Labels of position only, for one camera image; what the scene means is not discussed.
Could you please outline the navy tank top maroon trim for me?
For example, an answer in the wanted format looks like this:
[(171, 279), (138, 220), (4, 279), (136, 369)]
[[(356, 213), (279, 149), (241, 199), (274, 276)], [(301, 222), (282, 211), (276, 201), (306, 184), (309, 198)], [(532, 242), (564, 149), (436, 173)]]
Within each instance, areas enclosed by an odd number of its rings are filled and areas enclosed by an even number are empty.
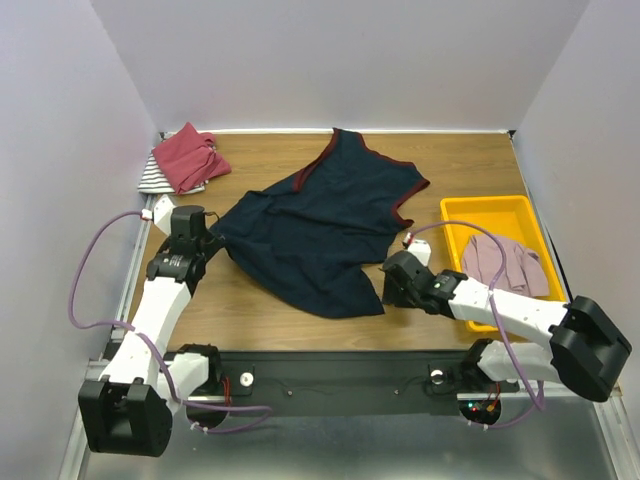
[(329, 319), (377, 316), (384, 307), (362, 268), (385, 261), (413, 224), (400, 207), (429, 184), (414, 163), (335, 129), (313, 162), (247, 192), (211, 229), (242, 271), (287, 304)]

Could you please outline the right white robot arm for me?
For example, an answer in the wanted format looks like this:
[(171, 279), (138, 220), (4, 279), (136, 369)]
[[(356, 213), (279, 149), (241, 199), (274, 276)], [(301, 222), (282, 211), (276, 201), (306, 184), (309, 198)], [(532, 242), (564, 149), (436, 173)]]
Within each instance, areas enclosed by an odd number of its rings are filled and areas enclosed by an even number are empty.
[(461, 381), (472, 390), (526, 376), (604, 402), (632, 352), (624, 334), (588, 297), (564, 303), (491, 290), (452, 270), (434, 274), (407, 250), (389, 257), (382, 270), (386, 304), (502, 327), (521, 337), (516, 344), (490, 341), (461, 364)]

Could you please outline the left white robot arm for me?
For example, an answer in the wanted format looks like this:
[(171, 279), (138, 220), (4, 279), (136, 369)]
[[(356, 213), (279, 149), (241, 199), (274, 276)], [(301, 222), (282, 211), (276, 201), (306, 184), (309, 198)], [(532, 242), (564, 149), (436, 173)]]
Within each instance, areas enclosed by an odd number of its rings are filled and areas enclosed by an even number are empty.
[(166, 239), (149, 262), (138, 309), (122, 323), (125, 335), (96, 380), (83, 383), (79, 410), (91, 451), (158, 457), (167, 448), (173, 418), (197, 390), (222, 382), (220, 354), (211, 345), (188, 344), (171, 362), (164, 356), (173, 330), (204, 277), (222, 239), (206, 226), (201, 206), (161, 201), (148, 217)]

